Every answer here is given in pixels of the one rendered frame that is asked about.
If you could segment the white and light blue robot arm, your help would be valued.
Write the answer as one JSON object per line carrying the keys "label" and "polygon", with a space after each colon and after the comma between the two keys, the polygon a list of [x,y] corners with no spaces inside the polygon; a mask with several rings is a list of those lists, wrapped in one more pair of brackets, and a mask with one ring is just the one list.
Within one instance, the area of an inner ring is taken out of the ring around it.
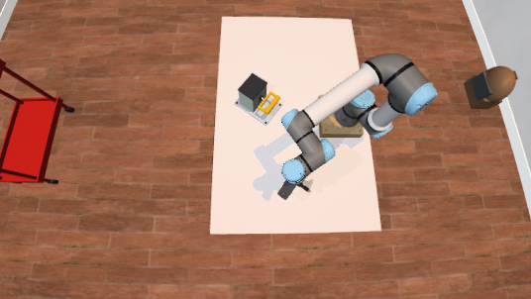
{"label": "white and light blue robot arm", "polygon": [[[380,84],[389,92],[377,111],[369,89]],[[283,115],[281,123],[302,153],[283,165],[282,174],[288,180],[283,176],[286,180],[277,195],[286,200],[304,177],[336,155],[331,143],[319,140],[312,130],[334,113],[340,125],[350,128],[360,122],[377,139],[393,128],[389,122],[402,114],[416,115],[437,95],[434,85],[407,56],[385,53],[368,59],[361,69],[300,112],[292,109]]]}

